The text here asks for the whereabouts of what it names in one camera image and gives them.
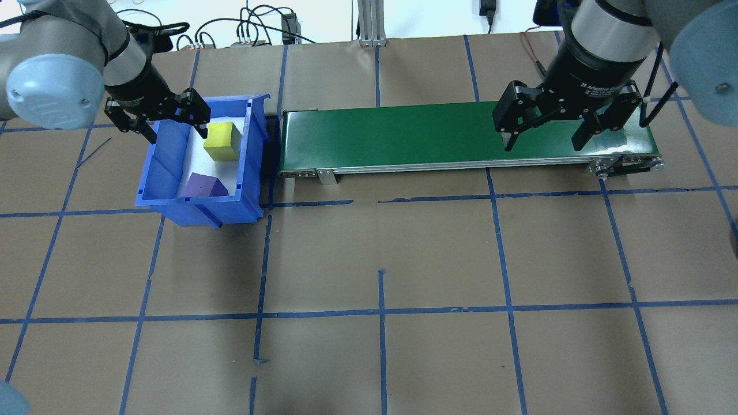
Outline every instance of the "yellow foam block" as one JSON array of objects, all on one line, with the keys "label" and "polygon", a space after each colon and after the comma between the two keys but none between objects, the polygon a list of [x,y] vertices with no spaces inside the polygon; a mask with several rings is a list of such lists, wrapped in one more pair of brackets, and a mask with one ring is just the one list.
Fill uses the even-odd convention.
[{"label": "yellow foam block", "polygon": [[231,122],[209,123],[204,147],[213,161],[237,161],[241,148],[241,133]]}]

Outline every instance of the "metal bracket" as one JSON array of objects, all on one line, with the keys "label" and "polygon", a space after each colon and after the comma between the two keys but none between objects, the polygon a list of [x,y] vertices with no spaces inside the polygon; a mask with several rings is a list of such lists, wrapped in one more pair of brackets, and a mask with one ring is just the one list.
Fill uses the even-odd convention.
[{"label": "metal bracket", "polygon": [[330,168],[319,168],[316,170],[321,185],[337,185],[336,174]]},{"label": "metal bracket", "polygon": [[598,179],[606,180],[612,176],[656,171],[663,167],[663,159],[656,155],[652,157],[597,157],[587,167],[587,171],[594,173]]},{"label": "metal bracket", "polygon": [[363,47],[384,46],[384,0],[359,0],[359,43]]}]

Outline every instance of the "purple block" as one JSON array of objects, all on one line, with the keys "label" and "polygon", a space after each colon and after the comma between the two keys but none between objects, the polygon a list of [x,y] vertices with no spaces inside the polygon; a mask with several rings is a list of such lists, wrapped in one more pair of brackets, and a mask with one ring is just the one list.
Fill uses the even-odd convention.
[{"label": "purple block", "polygon": [[179,197],[228,196],[228,189],[218,177],[192,173]]}]

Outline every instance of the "green conveyor belt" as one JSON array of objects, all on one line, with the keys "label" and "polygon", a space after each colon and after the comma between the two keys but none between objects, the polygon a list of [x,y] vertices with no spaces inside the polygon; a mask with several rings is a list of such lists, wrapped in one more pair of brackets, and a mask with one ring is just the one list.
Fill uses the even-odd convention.
[{"label": "green conveyor belt", "polygon": [[574,151],[579,121],[553,121],[521,134],[510,152],[494,130],[496,102],[288,112],[282,130],[281,176],[412,171],[588,162],[597,156],[658,155],[638,112],[621,131],[593,137]]}]

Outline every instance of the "brown paper floor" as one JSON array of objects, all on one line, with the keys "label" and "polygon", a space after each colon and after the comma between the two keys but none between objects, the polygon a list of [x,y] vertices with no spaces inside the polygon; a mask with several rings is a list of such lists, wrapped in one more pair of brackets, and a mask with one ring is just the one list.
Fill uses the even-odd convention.
[{"label": "brown paper floor", "polygon": [[[553,33],[531,42],[556,53]],[[539,81],[517,35],[155,64],[178,91],[271,94],[272,125]],[[654,95],[668,85],[661,72]],[[37,415],[734,413],[738,130],[688,97],[652,129],[666,168],[650,174],[266,174],[264,218],[214,230],[135,208],[146,143],[102,113],[87,131],[10,121],[0,375]]]}]

